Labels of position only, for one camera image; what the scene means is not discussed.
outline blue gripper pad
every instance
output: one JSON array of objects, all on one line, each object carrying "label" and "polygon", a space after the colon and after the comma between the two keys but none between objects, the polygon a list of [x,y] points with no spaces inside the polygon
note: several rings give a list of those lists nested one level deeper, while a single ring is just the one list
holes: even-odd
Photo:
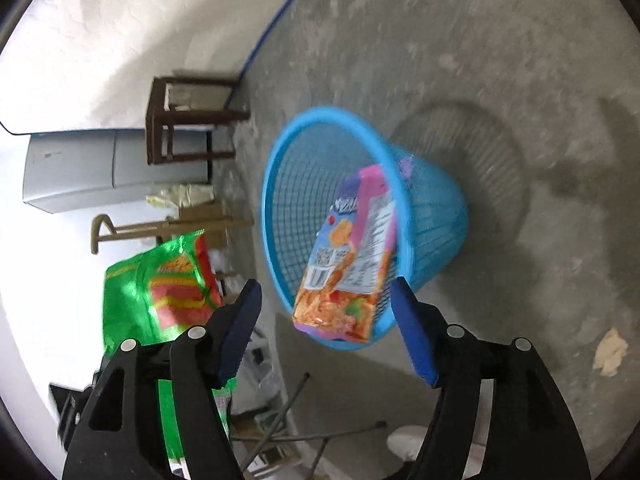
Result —
[{"label": "blue gripper pad", "polygon": [[229,327],[220,349],[220,369],[218,377],[225,384],[235,377],[242,361],[246,346],[251,339],[255,323],[262,307],[262,288],[255,280],[248,280],[240,296],[233,305],[223,308],[238,308],[238,314]]},{"label": "blue gripper pad", "polygon": [[436,339],[447,323],[433,305],[416,300],[411,287],[402,277],[391,284],[391,309],[400,328],[404,345],[414,364],[415,372],[433,388],[440,373],[433,350]]}]

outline silver screw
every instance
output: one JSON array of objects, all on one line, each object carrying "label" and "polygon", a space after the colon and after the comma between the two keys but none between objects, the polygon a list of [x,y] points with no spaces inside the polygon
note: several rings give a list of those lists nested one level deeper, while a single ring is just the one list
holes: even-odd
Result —
[{"label": "silver screw", "polygon": [[531,343],[528,339],[519,337],[516,339],[516,348],[518,350],[522,350],[523,352],[528,352],[529,350],[531,350]]},{"label": "silver screw", "polygon": [[447,326],[447,335],[455,339],[460,339],[465,335],[465,329],[460,325],[449,325]]},{"label": "silver screw", "polygon": [[120,350],[122,350],[123,352],[129,352],[133,350],[135,347],[136,347],[135,339],[125,339],[120,345]]},{"label": "silver screw", "polygon": [[207,333],[207,331],[204,329],[203,326],[192,326],[189,331],[187,332],[187,335],[191,338],[191,339],[200,339],[201,337],[203,337],[205,334]]}]

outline paper scrap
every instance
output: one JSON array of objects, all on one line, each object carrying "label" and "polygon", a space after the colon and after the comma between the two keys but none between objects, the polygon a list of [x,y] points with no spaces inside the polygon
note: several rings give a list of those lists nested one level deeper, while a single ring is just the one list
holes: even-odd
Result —
[{"label": "paper scrap", "polygon": [[148,195],[146,202],[154,207],[180,209],[213,202],[215,192],[209,184],[175,184],[160,193]]},{"label": "paper scrap", "polygon": [[601,368],[601,375],[613,377],[618,373],[618,367],[622,364],[622,358],[626,355],[628,348],[628,343],[620,337],[618,330],[613,327],[605,334],[596,348],[593,369]]}]

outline wooden chair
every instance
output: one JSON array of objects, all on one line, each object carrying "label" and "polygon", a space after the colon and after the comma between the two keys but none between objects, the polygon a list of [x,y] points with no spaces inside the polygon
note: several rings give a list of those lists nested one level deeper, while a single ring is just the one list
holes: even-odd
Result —
[{"label": "wooden chair", "polygon": [[[236,110],[176,110],[173,107],[167,107],[165,104],[167,85],[171,84],[213,85],[233,90],[238,87],[239,81],[229,78],[187,76],[155,77],[151,84],[151,93],[146,108],[146,163],[151,165],[165,164],[168,162],[194,162],[196,160],[236,158],[236,150],[174,154],[174,126],[179,124],[231,124],[236,121],[246,121],[251,117],[251,114],[249,112]],[[166,154],[163,154],[162,144],[165,129],[167,132]]]}]

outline green snack bag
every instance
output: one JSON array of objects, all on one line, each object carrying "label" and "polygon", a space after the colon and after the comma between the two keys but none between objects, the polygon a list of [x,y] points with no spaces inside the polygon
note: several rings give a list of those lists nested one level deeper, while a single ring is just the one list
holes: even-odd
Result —
[{"label": "green snack bag", "polygon": [[[183,235],[107,269],[102,302],[104,351],[113,354],[128,338],[149,345],[172,341],[205,324],[224,303],[211,272],[201,232]],[[214,390],[228,434],[226,406],[236,380]],[[169,459],[184,457],[175,418],[171,381],[158,381],[162,430]]]}]

